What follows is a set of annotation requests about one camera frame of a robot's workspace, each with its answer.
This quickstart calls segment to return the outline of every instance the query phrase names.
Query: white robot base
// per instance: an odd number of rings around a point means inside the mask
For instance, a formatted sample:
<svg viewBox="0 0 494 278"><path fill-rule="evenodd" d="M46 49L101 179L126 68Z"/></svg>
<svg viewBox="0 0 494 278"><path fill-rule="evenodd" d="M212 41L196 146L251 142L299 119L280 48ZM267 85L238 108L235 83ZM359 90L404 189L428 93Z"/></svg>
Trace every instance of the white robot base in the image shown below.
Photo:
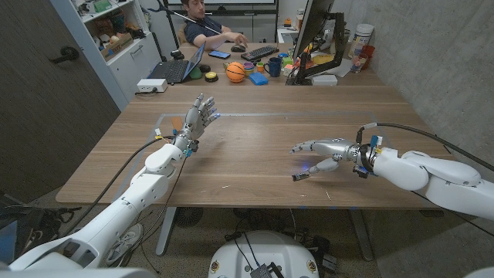
<svg viewBox="0 0 494 278"><path fill-rule="evenodd" d="M254 231L245 234L249 239L252 251L243 234L236 239L239 247L234 240L225 243L211 259L208 271L209 278L250 278L251 269L245 257L252 268L257 269L254 256L259 265L266 264L268 266L275 263L278 269L281 269L283 277L319 277L316 261L312 254L291 237L273 231Z"/></svg>

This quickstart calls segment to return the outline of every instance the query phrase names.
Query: green object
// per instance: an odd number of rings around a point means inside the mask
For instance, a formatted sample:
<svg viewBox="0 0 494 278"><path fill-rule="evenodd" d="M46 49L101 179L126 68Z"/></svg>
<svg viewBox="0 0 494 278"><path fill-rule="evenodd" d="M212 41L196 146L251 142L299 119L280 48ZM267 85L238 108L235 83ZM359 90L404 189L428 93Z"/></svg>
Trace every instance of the green object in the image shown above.
<svg viewBox="0 0 494 278"><path fill-rule="evenodd" d="M96 12L104 12L111 8L111 4L108 0L99 0L94 2L94 10Z"/></svg>
<svg viewBox="0 0 494 278"><path fill-rule="evenodd" d="M282 61L282 68L284 69L286 65L293 65L293 60L292 60L292 58L289 58L289 57L285 57L285 58L283 58L283 61Z"/></svg>
<svg viewBox="0 0 494 278"><path fill-rule="evenodd" d="M201 70L198 67L195 67L191 71L190 76L191 76L192 79L201 79L201 77L202 77Z"/></svg>

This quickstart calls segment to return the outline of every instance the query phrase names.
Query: computer monitor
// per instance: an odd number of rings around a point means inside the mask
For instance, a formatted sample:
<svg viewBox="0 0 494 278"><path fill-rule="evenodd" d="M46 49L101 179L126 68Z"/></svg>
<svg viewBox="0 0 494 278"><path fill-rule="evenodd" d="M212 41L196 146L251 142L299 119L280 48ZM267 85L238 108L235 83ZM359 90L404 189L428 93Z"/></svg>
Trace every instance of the computer monitor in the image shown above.
<svg viewBox="0 0 494 278"><path fill-rule="evenodd" d="M330 12L334 0L308 0L303 15L302 28L293 52L295 60L313 41L326 25L327 13Z"/></svg>

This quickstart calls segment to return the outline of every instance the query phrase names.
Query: desk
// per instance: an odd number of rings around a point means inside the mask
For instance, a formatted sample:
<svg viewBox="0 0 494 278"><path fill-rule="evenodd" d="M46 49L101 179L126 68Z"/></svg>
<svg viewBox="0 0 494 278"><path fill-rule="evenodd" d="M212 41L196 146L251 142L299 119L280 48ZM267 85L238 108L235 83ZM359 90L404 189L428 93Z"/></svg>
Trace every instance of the desk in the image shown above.
<svg viewBox="0 0 494 278"><path fill-rule="evenodd" d="M223 63L240 62L243 64L247 62L240 57L242 53L233 53L230 50L231 47L234 45L235 44L233 42L227 42L218 47L218 51L231 53L230 57L227 59L211 57L208 54L209 52L204 52L202 56L201 64L210 66L211 71L214 71L218 74L218 81L214 83L205 82L203 74L203 77L199 80L189 80L185 83L175 84L175 86L255 86L254 83L252 83L248 78L246 78L241 83L233 83L226 76L225 69L223 68ZM279 52L262 58L261 61L263 63L267 63L269 61L269 58L276 57L279 53L287 53L288 48L292 47L292 45L289 43L249 43L247 51L258 49L267 45L277 46ZM197 46L194 46L192 44L185 43L180 46L179 50L184 54L185 59L189 59L194 55L198 48ZM271 77L267 72L264 72L263 75L268 79L270 86L285 85L286 77L283 76L283 74L281 74L280 77ZM363 70L358 74L348 73L345 77L337 76L337 79L338 86L384 86L384 84L379 80L376 73L372 71L372 69Z"/></svg>
<svg viewBox="0 0 494 278"><path fill-rule="evenodd" d="M230 59L238 59L239 53L232 56ZM222 64L222 60L216 62L207 56L205 61L212 68ZM354 209L435 207L383 178L358 178L352 173L350 162L341 163L334 172L293 182L292 174L323 159L309 152L288 154L299 142L328 137L354 140L362 124L375 121L430 130L398 92L384 86L371 69L348 73L338 86L332 87L281 86L285 78L279 79L255 90L242 85L233 88L232 83L206 86L204 80L200 83L197 80L199 86L185 83L169 86L165 93L155 97L135 97L63 186L56 200L91 203L127 158L151 140L156 127L163 134L171 133L171 117L183 117L197 95L203 93L205 97L215 97L215 106L222 117L208 127L198 152L185 164L170 198L170 207L350 209L352 213L358 212ZM442 145L418 134L375 128L364 133L364 142L372 134L384 136L384 146L394 147L400 154L416 150L453 159ZM143 167L144 159L160 146L161 142L151 145L137 156L100 202L107 204L120 196L132 176ZM157 204L164 204L167 197ZM163 253L173 215L174 210L167 210L168 223L161 230L159 254ZM364 227L361 218L354 219L355 222L359 240L362 242L364 238L363 246L368 245L367 236L357 229L358 222Z"/></svg>

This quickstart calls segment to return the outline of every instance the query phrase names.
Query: gray wall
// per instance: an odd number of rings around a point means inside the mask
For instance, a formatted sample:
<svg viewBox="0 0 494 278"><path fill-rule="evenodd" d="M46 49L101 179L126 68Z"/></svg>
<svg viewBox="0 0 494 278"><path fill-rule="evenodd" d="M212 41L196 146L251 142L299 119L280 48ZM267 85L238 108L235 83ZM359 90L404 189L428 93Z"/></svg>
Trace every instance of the gray wall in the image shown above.
<svg viewBox="0 0 494 278"><path fill-rule="evenodd" d="M382 81L439 137L494 163L494 1L354 0L348 17L375 26L371 67Z"/></svg>
<svg viewBox="0 0 494 278"><path fill-rule="evenodd" d="M375 26L372 69L439 137L494 162L492 0L354 0L346 18ZM489 170L457 158L494 181ZM494 265L494 238L449 212L438 219L419 212L365 216L382 277L463 277ZM494 222L474 222L494 232Z"/></svg>

